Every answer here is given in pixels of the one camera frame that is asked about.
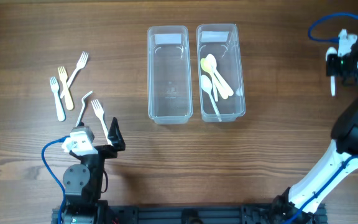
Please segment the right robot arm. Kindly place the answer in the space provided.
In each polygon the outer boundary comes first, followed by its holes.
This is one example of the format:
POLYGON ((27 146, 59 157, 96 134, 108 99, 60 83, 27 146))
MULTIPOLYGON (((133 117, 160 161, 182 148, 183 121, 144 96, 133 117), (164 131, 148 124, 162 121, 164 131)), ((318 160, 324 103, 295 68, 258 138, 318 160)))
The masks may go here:
MULTIPOLYGON (((336 78, 345 85, 358 83, 358 35, 340 31, 338 48, 326 52, 326 74, 331 94, 336 78)), ((331 142, 323 157, 297 184, 277 196, 268 211, 270 223, 308 223, 323 199, 351 172, 358 169, 358 97, 340 115, 331 130, 331 142)))

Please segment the white thick-handled spoon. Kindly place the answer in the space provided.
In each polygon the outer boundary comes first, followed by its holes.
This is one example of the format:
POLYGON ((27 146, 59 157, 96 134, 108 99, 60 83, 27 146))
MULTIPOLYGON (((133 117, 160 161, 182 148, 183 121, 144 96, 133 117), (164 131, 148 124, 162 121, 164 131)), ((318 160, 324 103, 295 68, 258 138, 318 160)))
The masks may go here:
POLYGON ((206 56, 207 61, 209 62, 209 64, 212 67, 212 70, 214 72, 214 74, 216 75, 217 79, 219 80, 220 84, 223 86, 223 88, 225 89, 226 93, 228 96, 232 96, 234 94, 232 88, 229 86, 229 84, 225 81, 225 79, 222 77, 222 75, 218 72, 217 70, 217 61, 214 57, 214 55, 212 54, 208 54, 206 56))

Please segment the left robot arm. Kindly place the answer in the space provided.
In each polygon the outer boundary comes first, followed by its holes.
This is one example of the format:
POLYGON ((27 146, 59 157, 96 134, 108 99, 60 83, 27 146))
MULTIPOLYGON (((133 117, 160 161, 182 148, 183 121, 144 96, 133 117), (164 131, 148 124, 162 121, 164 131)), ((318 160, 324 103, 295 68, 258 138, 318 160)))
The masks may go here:
POLYGON ((103 180, 108 180, 104 168, 106 159, 115 159, 126 144, 113 118, 108 131, 109 144, 93 146, 94 134, 89 126, 71 130, 62 148, 80 162, 70 166, 63 175, 65 201, 57 213, 57 223, 117 223, 118 217, 101 199, 103 180))

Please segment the white thin spoon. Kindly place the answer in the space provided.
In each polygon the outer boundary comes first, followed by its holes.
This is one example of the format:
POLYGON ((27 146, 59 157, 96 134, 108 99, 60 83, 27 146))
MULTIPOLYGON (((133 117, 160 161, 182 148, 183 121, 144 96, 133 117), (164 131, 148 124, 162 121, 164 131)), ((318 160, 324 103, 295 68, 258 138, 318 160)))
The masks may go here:
POLYGON ((216 102, 215 102, 215 100, 214 100, 214 98, 212 96, 212 89, 213 89, 212 82, 206 75, 201 76, 201 88, 202 88, 203 91, 205 91, 208 94, 209 99, 210 99, 211 104, 212 104, 212 107, 214 109, 214 112, 215 112, 215 114, 216 114, 216 116, 218 118, 218 121, 221 122, 222 121, 221 115, 219 113, 219 110, 218 110, 218 107, 216 105, 216 102))

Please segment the yellow plastic spoon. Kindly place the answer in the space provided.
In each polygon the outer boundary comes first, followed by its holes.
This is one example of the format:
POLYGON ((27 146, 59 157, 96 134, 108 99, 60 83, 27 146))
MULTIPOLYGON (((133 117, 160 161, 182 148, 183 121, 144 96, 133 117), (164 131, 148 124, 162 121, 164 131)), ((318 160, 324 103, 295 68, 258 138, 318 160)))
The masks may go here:
POLYGON ((221 95, 221 98, 223 99, 228 99, 229 95, 227 94, 226 89, 222 86, 221 82, 215 76, 212 65, 208 62, 206 58, 202 58, 200 60, 200 64, 202 70, 207 72, 211 77, 214 100, 219 101, 218 95, 221 95))

